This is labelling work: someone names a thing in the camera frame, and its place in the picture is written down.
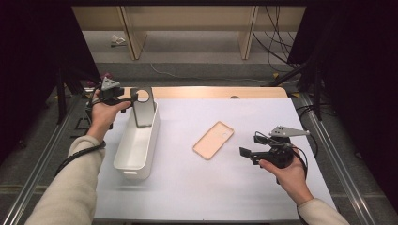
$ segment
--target hand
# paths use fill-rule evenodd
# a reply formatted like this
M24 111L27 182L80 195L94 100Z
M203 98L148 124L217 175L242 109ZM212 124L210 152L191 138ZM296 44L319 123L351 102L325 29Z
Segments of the hand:
M93 98L96 98L98 93L99 91L96 92ZM96 138L101 143L110 125L116 119L117 113L127 109L130 105L131 102L129 101L122 101L113 106L104 103L95 104L91 112L91 127L87 131L87 135Z
M296 147L293 147L293 150L299 153ZM259 164L262 168L276 176L282 188L297 206L314 198L305 182L304 169L297 157L293 158L293 162L290 166L283 169L279 169L271 162L263 159L259 161Z

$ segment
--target white table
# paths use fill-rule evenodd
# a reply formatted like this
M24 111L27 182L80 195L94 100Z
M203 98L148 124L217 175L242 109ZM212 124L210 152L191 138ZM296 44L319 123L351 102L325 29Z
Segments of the white table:
M253 142L255 131L268 134L276 126L302 129L288 98L156 99L160 129L152 172L143 181L126 179L113 166L129 112L121 113L108 131L106 157L98 183L95 219L159 222L271 222L297 220L294 202L274 175L239 155L239 147L269 148ZM235 134L211 159L193 145L217 121ZM334 206L306 137L292 143L307 155L307 183L313 195Z

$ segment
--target rectangular tray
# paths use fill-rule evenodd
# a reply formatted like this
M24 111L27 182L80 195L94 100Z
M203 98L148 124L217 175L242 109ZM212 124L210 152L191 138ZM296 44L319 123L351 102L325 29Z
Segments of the rectangular tray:
M158 104L151 127L138 127L134 110L115 155L114 167L129 179L146 179L150 175L159 130Z

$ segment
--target sleeve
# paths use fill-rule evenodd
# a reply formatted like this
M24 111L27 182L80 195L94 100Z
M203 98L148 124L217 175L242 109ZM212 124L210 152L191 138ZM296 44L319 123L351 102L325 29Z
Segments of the sleeve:
M346 225L342 215L319 199L312 199L298 207L301 218L310 225Z
M80 137L71 145L69 156L99 144L93 137ZM91 224L104 156L101 149L74 159L55 177L25 224Z

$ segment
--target metal rail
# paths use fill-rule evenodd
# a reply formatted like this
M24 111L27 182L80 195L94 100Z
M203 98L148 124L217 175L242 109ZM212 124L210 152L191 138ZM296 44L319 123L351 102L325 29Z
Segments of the metal rail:
M301 101L305 106L312 105L312 102L307 94L301 93ZM360 220L361 224L376 224L375 219L372 216L369 207L360 194L360 190L356 186L354 180L352 179L348 169L344 165L339 152L334 147L333 141L331 140L328 132L326 131L322 121L319 121L313 112L309 112L311 121L315 127L316 133L321 139L328 153L330 161L342 182L343 188L354 207L355 212Z
M38 184L39 179L43 175L48 162L50 161L54 149L59 143L59 140L62 137L62 134L65 130L66 125L69 122L70 115L73 112L73 109L76 107L79 102L80 96L73 96L70 100L70 108L68 113L66 114L64 120L55 127L52 137L48 141L44 151L42 152L40 158L38 159L38 163L36 163L35 168L30 173L29 178L23 185L21 192L16 198L14 204L11 206L8 215L3 222L4 225L18 224L24 209L28 205L33 192L35 191L36 185Z

